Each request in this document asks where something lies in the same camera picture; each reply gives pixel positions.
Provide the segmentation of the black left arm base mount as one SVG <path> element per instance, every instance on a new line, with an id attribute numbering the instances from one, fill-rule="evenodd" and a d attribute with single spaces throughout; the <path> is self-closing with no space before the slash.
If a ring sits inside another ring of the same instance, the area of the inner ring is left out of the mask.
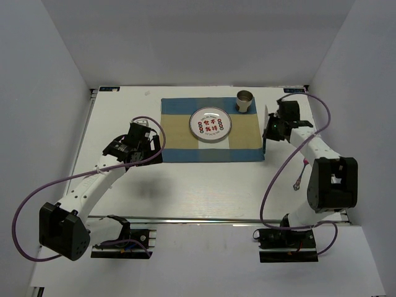
<path id="1" fill-rule="evenodd" d="M 99 259 L 150 259 L 157 231 L 115 215 L 87 222 L 91 257 Z"/>

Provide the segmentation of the white plate with red print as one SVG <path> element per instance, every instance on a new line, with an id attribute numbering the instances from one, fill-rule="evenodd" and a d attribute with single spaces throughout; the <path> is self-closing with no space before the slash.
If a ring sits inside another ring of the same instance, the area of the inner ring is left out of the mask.
<path id="1" fill-rule="evenodd" d="M 195 111 L 189 119 L 192 135 L 201 142 L 216 143 L 225 139 L 232 129 L 230 115 L 216 107 L 205 107 Z"/>

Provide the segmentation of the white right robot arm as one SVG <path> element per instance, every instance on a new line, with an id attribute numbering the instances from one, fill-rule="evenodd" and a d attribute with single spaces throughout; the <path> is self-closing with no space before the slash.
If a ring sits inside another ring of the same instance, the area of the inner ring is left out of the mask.
<path id="1" fill-rule="evenodd" d="M 277 100 L 278 110 L 270 113 L 264 139 L 285 140 L 295 147 L 286 159 L 289 163 L 301 153 L 311 166 L 306 200 L 286 214 L 280 225 L 280 241 L 295 246 L 301 241 L 301 230 L 312 228 L 335 212 L 356 206 L 358 200 L 358 162 L 342 157 L 331 149 L 309 121 L 300 118 L 297 101 Z"/>

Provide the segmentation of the white brown metal cup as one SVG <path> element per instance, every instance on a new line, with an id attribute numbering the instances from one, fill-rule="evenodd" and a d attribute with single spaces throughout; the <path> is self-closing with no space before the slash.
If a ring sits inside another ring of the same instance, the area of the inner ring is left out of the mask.
<path id="1" fill-rule="evenodd" d="M 253 101 L 253 94 L 247 90 L 240 90 L 236 94 L 236 109 L 240 113 L 246 113 L 249 111 Z"/>

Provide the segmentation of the blue tan white placemat cloth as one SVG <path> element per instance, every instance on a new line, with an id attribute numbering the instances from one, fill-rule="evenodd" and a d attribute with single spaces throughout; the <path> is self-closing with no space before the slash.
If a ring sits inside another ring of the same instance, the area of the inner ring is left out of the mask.
<path id="1" fill-rule="evenodd" d="M 191 116 L 201 108 L 216 107 L 231 118 L 231 131 L 220 142 L 201 142 L 190 129 Z M 235 97 L 163 98 L 161 126 L 166 145 L 165 163 L 230 163 L 265 160 L 265 142 L 259 127 L 256 103 L 246 113 L 236 109 Z"/>

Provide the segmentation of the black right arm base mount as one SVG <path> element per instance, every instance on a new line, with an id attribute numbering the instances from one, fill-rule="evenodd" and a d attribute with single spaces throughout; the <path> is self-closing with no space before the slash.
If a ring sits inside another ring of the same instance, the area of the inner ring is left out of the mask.
<path id="1" fill-rule="evenodd" d="M 252 238 L 259 243 L 260 263 L 318 261 L 312 230 L 290 231 L 261 228 L 253 232 Z"/>

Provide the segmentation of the pink iridescent fork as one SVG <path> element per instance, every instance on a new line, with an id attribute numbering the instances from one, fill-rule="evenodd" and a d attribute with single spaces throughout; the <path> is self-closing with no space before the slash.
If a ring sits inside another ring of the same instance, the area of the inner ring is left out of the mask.
<path id="1" fill-rule="evenodd" d="M 304 171 L 305 171 L 305 169 L 306 169 L 306 167 L 307 167 L 308 165 L 309 165 L 308 160 L 307 160 L 306 158 L 304 158 L 302 170 L 301 170 L 301 172 L 300 172 L 300 174 L 299 174 L 299 176 L 298 176 L 296 182 L 295 182 L 294 185 L 293 185 L 293 189 L 294 189 L 295 191 L 298 191 L 298 190 L 300 189 L 301 180 L 302 180 Z"/>

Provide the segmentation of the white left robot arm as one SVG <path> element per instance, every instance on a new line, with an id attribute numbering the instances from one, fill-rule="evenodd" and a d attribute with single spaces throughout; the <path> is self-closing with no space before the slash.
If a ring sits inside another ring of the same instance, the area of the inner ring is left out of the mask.
<path id="1" fill-rule="evenodd" d="M 39 212 L 40 244 L 70 260 L 81 258 L 90 246 L 146 251 L 148 244 L 140 240 L 127 219 L 107 215 L 89 220 L 88 216 L 129 168 L 163 161 L 162 135 L 162 131 L 131 122 L 127 134 L 116 137 L 104 148 L 92 173 L 55 204 L 47 202 L 42 206 Z"/>

